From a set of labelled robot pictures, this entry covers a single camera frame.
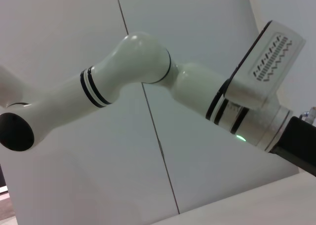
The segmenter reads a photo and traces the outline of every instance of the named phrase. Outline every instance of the white robotic arm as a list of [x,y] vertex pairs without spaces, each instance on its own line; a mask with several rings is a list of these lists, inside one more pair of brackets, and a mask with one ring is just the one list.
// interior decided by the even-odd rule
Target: white robotic arm
[[6,109],[0,142],[10,150],[28,150],[52,129],[113,104],[124,85],[143,82],[165,87],[179,103],[271,152],[292,115],[275,92],[304,43],[297,33],[269,22],[228,80],[197,64],[176,64],[145,33],[128,35],[101,63],[46,93],[2,70],[0,105]]

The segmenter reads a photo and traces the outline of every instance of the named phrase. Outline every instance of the green led light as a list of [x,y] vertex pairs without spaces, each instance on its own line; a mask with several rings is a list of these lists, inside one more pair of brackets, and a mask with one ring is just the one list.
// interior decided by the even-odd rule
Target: green led light
[[243,137],[243,136],[240,136],[240,135],[236,135],[237,138],[239,138],[240,140],[242,141],[245,141],[246,142],[246,139]]

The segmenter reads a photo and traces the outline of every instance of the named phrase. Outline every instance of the white wall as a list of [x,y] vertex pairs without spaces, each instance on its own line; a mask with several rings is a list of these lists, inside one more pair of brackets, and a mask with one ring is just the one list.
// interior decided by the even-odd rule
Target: white wall
[[[130,31],[226,77],[258,35],[248,0],[120,1]],[[0,0],[0,20],[0,62],[44,89],[126,35],[117,0]],[[145,88],[181,212],[297,172]],[[31,151],[0,147],[0,162],[20,224],[149,224],[177,214],[140,84]]]
[[[157,36],[181,62],[229,77],[256,39],[249,0],[120,0],[130,32]],[[180,212],[293,175],[297,167],[236,140],[145,86]]]
[[[126,35],[117,0],[0,0],[0,61],[48,89]],[[27,152],[0,147],[21,225],[139,225],[177,214],[141,84]]]

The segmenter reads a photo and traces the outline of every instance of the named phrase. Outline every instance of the white panel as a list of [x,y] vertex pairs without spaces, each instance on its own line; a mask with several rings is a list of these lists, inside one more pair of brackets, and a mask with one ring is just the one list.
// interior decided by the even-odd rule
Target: white panel
[[301,173],[155,225],[315,224],[316,178]]
[[[249,0],[120,2],[130,32],[148,32],[175,60],[202,63],[227,78],[258,35]],[[174,102],[166,90],[145,89],[180,212],[298,172]]]
[[255,0],[253,3],[263,22],[275,19],[306,39],[306,45],[285,78],[278,96],[293,109],[295,115],[308,111],[316,106],[315,0]]
[[[117,0],[0,0],[0,56],[47,89],[100,60],[126,35]],[[149,224],[177,214],[141,84],[54,130],[33,150],[0,147],[22,225]]]

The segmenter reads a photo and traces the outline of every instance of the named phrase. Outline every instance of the black joint cap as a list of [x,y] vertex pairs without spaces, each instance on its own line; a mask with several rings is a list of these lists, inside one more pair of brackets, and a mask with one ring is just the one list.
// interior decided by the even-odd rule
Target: black joint cap
[[292,117],[271,153],[316,176],[316,127]]
[[13,151],[25,151],[34,144],[34,134],[23,118],[4,113],[0,115],[0,143]]

